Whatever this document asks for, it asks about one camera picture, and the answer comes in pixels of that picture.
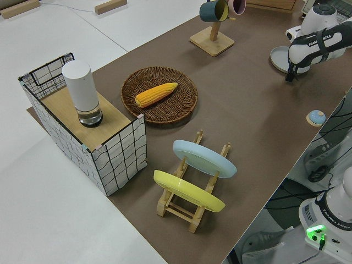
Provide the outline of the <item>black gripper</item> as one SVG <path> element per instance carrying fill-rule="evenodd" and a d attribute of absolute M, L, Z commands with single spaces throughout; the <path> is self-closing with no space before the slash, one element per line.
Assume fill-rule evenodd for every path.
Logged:
<path fill-rule="evenodd" d="M 289 68 L 288 68 L 288 72 L 286 74 L 285 80 L 287 82 L 291 83 L 294 80 L 294 78 L 295 78 L 295 80 L 298 81 L 299 80 L 298 79 L 298 73 L 297 73 L 298 69 L 299 69 L 299 67 L 298 67 L 297 64 L 289 61 Z"/>

